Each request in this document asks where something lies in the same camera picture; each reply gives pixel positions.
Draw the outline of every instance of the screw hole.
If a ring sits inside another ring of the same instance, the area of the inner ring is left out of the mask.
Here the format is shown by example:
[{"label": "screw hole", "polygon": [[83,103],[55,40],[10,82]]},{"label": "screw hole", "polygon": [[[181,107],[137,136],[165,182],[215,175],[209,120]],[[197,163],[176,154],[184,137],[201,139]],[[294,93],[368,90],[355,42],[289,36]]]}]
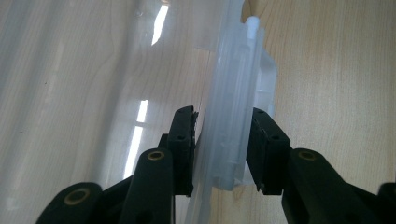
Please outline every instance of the screw hole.
[{"label": "screw hole", "polygon": [[136,223],[138,224],[145,224],[145,223],[150,223],[154,219],[154,215],[152,215],[151,211],[144,211],[136,216]]},{"label": "screw hole", "polygon": [[89,189],[76,189],[73,190],[71,193],[67,194],[67,196],[64,198],[64,203],[67,205],[76,205],[84,202],[89,196]]},{"label": "screw hole", "polygon": [[298,153],[298,156],[306,161],[315,161],[317,159],[317,156],[309,151],[301,151]]},{"label": "screw hole", "polygon": [[151,161],[159,161],[162,160],[163,157],[165,157],[165,154],[161,151],[153,151],[148,154],[148,159]]},{"label": "screw hole", "polygon": [[346,213],[344,215],[344,219],[346,221],[348,221],[349,223],[354,223],[354,224],[361,223],[361,218],[358,215],[354,214],[354,213]]}]

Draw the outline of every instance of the brass screw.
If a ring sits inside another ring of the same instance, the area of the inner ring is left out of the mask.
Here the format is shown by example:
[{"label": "brass screw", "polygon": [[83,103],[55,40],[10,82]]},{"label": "brass screw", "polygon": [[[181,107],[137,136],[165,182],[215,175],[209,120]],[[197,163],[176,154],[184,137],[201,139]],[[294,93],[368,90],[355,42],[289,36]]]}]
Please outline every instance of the brass screw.
[{"label": "brass screw", "polygon": [[151,161],[160,161],[165,157],[161,151],[153,151],[148,154],[148,159]]},{"label": "brass screw", "polygon": [[87,188],[76,189],[67,194],[64,203],[67,205],[76,205],[84,202],[90,196],[90,190]]},{"label": "brass screw", "polygon": [[301,151],[298,156],[306,161],[315,161],[317,159],[317,156],[310,151]]}]

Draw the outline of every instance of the wooden table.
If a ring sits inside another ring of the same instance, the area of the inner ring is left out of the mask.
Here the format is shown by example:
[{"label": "wooden table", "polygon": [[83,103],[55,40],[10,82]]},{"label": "wooden table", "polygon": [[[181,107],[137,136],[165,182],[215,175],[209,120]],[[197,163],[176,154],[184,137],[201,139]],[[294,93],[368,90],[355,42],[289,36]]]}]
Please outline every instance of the wooden table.
[{"label": "wooden table", "polygon": [[[395,181],[396,2],[250,0],[278,66],[275,121],[346,182]],[[211,223],[286,223],[280,197],[216,190]]]},{"label": "wooden table", "polygon": [[[203,114],[216,54],[193,38],[195,3],[1,1],[0,223],[35,222],[77,182],[108,188],[157,146],[177,109]],[[244,7],[266,29],[278,66],[275,120],[292,146],[317,150],[371,192],[395,178],[395,11],[391,0]],[[285,222],[280,197],[213,192],[211,223]]]}]

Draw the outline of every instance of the translucent plastic object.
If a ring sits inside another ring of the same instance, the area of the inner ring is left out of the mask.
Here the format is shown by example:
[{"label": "translucent plastic object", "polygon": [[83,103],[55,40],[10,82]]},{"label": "translucent plastic object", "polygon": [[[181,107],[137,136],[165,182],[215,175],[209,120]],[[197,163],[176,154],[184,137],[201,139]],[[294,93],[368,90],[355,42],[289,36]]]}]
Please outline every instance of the translucent plastic object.
[{"label": "translucent plastic object", "polygon": [[242,4],[223,2],[218,57],[196,150],[186,223],[208,222],[212,187],[233,190],[235,185],[252,183],[246,155],[253,106],[274,113],[276,67],[262,49],[259,19],[240,22]]}]

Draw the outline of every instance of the plastic container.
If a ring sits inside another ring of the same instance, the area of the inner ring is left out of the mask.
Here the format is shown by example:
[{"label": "plastic container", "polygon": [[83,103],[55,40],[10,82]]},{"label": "plastic container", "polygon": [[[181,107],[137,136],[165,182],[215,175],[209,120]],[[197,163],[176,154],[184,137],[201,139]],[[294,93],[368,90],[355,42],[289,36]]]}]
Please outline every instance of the plastic container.
[{"label": "plastic container", "polygon": [[[200,10],[222,6],[222,16],[219,23],[214,22],[219,26],[218,57],[196,150],[186,223],[208,222],[212,187],[233,190],[235,185],[253,183],[246,166],[253,106],[274,114],[276,66],[262,49],[260,20],[251,17],[241,23],[242,5],[243,1],[233,0],[195,6]],[[208,36],[207,44],[202,35],[195,36],[196,43],[212,49],[214,33],[201,34]]]}]

